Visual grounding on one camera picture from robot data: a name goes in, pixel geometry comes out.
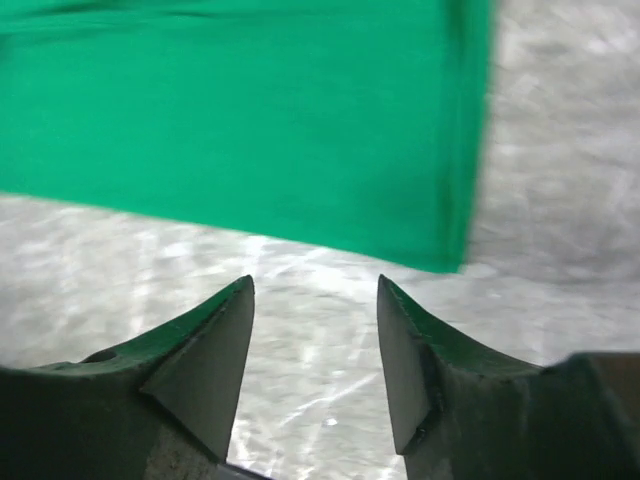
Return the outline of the green t shirt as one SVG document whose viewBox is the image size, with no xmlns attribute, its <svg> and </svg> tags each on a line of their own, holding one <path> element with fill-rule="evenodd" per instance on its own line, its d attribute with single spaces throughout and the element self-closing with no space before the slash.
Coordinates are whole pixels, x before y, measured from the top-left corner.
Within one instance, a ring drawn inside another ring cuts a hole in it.
<svg viewBox="0 0 640 480">
<path fill-rule="evenodd" d="M 465 262 L 492 1 L 5 1 L 1 187 Z"/>
</svg>

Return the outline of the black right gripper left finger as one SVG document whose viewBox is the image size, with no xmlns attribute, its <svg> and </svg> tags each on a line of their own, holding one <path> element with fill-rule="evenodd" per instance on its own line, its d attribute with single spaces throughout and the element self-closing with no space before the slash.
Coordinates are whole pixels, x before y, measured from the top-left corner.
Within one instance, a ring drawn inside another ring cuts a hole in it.
<svg viewBox="0 0 640 480">
<path fill-rule="evenodd" d="M 248 479 L 227 460 L 254 320 L 244 276 L 78 362 L 1 371 L 5 479 Z"/>
</svg>

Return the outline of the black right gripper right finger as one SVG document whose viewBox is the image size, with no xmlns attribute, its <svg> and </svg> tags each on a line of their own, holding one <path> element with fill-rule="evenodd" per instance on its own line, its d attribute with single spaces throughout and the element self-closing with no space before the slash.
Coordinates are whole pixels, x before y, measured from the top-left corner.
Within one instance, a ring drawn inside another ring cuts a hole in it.
<svg viewBox="0 0 640 480">
<path fill-rule="evenodd" d="M 381 277 L 381 359 L 396 452 L 411 479 L 635 479 L 639 356 L 547 366 L 496 351 Z"/>
</svg>

